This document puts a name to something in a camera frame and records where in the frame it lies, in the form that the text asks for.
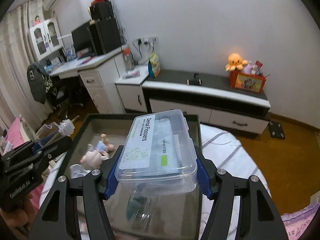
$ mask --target transparent plastic box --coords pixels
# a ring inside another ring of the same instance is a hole
[[[170,195],[196,188],[196,151],[181,110],[134,119],[115,170],[132,194]]]

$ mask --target orange plush toy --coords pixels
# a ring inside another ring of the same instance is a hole
[[[247,60],[243,60],[238,53],[232,53],[228,57],[228,64],[226,65],[226,71],[243,70],[243,66],[248,64]]]

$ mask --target green rectangle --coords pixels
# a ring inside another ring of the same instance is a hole
[[[161,166],[167,166],[168,165],[168,156],[162,155],[161,156]]]

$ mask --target blue gripper pad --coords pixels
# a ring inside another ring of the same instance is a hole
[[[111,170],[111,172],[110,172],[110,174],[108,176],[107,190],[104,193],[104,195],[107,197],[107,199],[109,199],[116,192],[116,189],[118,187],[118,183],[119,182],[116,179],[115,171],[116,171],[116,167],[117,167],[117,163],[118,163],[119,157],[116,160],[115,164],[113,165],[112,170]]]
[[[201,161],[199,158],[197,158],[197,165],[198,165],[198,170],[197,170],[197,182],[201,188],[202,194],[206,195],[208,199],[210,199],[213,195],[212,190],[210,188],[210,178],[205,170],[204,166],[202,165]]]

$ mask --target green elephant drawing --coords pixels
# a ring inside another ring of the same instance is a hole
[[[144,152],[141,152],[138,147],[134,148],[131,152],[125,153],[124,159],[126,161],[131,159],[136,161],[143,160],[146,156],[148,156],[148,154],[146,154],[147,150],[148,149],[146,149]]]

